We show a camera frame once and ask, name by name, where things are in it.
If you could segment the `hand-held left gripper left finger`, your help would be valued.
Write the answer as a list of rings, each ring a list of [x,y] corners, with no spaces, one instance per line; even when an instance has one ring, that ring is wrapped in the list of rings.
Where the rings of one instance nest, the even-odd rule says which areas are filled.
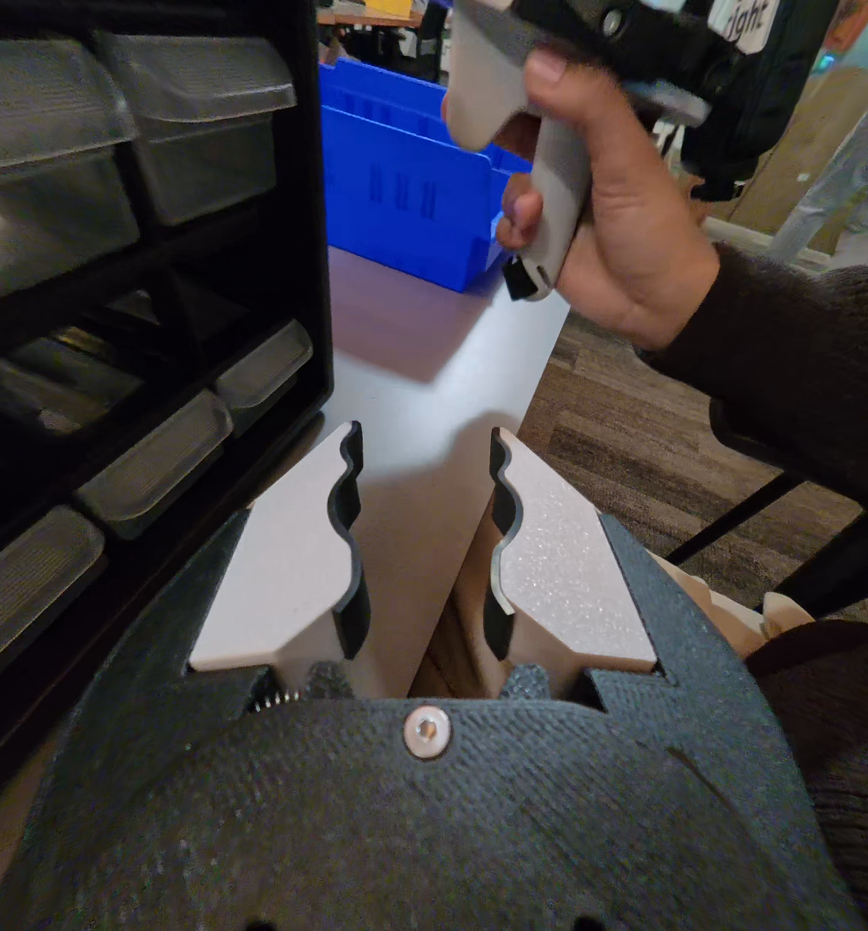
[[[345,422],[254,503],[188,660],[195,672],[308,673],[353,660],[370,628],[352,528],[363,436]]]

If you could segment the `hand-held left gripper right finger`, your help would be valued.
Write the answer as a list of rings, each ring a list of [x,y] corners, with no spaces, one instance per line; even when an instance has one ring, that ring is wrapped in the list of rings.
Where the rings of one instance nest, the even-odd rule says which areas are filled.
[[[494,428],[485,643],[546,673],[652,673],[658,658],[599,511],[517,436]]]

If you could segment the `grey desk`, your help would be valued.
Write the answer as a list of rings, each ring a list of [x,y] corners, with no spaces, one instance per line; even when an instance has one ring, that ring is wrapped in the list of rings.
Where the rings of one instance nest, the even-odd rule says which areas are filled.
[[[558,296],[510,301],[500,272],[458,294],[332,249],[335,390],[321,435],[362,425],[353,526],[370,630],[347,678],[405,697],[491,495],[490,434],[516,432],[567,315]],[[0,793],[0,929],[39,929],[41,906],[108,836],[138,788],[238,719],[265,671],[184,670],[237,544],[286,559],[249,511],[216,518],[141,605],[56,737]]]

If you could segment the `person's right hand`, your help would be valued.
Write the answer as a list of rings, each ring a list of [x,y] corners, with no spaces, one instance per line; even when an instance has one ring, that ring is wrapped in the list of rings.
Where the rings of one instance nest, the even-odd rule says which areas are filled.
[[[517,114],[495,142],[533,160],[540,117],[575,131],[591,163],[591,192],[557,280],[571,309],[646,351],[683,331],[720,262],[617,81],[594,64],[538,47],[523,83],[538,115]]]

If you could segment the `person's tan trousers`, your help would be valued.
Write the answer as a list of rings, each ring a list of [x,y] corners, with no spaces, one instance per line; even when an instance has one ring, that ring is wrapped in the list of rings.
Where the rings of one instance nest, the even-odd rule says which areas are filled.
[[[713,590],[700,577],[685,573],[652,552],[648,554],[693,599],[741,658],[789,630],[816,622],[794,600],[778,592],[766,592],[754,610]]]

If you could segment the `blue plastic bin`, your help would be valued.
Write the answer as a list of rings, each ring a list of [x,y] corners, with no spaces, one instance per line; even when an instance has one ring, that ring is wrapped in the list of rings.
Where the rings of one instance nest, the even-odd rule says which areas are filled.
[[[445,87],[353,60],[321,64],[320,84],[329,245],[468,290],[503,257],[503,192],[531,164],[455,146]]]

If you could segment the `person's dark knit sweater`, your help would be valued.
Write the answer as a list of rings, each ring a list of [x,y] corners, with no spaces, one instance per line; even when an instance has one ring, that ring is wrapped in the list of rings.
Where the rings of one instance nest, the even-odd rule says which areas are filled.
[[[868,624],[796,626],[745,663],[789,741],[825,843],[868,926]]]

